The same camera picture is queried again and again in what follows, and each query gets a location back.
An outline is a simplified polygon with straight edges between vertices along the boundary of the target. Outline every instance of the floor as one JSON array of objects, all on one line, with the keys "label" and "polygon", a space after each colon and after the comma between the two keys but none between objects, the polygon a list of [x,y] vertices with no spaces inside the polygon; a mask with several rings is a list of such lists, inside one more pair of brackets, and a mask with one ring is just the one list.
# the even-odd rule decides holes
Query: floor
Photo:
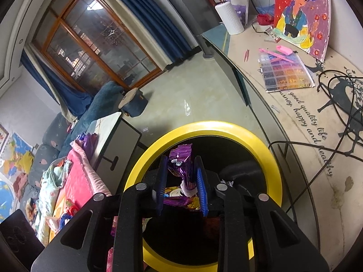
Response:
[{"label": "floor", "polygon": [[202,52],[163,73],[141,91],[149,100],[144,112],[124,118],[142,133],[145,145],[185,124],[208,120],[231,122],[265,139],[228,77],[214,59],[203,59]]}]

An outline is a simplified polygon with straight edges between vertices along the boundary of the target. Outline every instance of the yellow rim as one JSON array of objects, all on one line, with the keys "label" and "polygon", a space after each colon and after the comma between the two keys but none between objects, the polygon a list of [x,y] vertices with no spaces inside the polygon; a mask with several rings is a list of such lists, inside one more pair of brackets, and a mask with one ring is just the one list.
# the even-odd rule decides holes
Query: yellow rim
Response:
[{"label": "yellow rim", "polygon": [[[132,185],[141,182],[148,168],[164,151],[183,140],[198,136],[224,137],[233,140],[246,148],[259,162],[262,168],[266,179],[267,194],[281,206],[282,184],[280,171],[271,152],[264,143],[250,131],[240,126],[220,121],[205,121],[187,124],[161,137],[152,144],[137,161],[128,177],[125,190]],[[253,257],[252,240],[248,242],[248,253],[249,258],[251,259]],[[189,272],[191,270],[198,272],[217,271],[217,263],[205,266],[187,266],[166,260],[154,252],[144,240],[143,255],[145,263],[158,272]]]}]

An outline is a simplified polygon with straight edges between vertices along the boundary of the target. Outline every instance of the painting of a woman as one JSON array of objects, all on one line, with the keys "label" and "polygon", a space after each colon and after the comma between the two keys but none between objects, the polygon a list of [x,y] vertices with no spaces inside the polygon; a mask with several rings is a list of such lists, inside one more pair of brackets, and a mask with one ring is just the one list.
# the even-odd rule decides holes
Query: painting of a woman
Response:
[{"label": "painting of a woman", "polygon": [[324,60],[330,29],[330,0],[275,0],[275,33]]}]

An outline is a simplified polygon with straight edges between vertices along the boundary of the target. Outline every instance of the blue storage stool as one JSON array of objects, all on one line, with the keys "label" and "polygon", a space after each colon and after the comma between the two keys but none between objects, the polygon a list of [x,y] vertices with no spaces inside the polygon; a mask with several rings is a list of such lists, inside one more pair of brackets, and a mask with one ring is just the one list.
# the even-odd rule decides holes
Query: blue storage stool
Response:
[{"label": "blue storage stool", "polygon": [[142,114],[147,103],[147,99],[144,97],[139,88],[134,88],[126,93],[118,108],[121,109],[121,111],[123,111],[127,116],[135,117]]}]

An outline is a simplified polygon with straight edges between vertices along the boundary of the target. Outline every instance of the white ribbed vase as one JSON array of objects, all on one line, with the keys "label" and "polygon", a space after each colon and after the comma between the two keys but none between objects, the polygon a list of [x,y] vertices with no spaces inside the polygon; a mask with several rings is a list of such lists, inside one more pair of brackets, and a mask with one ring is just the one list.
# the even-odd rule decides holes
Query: white ribbed vase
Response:
[{"label": "white ribbed vase", "polygon": [[230,35],[238,35],[244,32],[245,29],[230,2],[218,4],[215,9]]}]

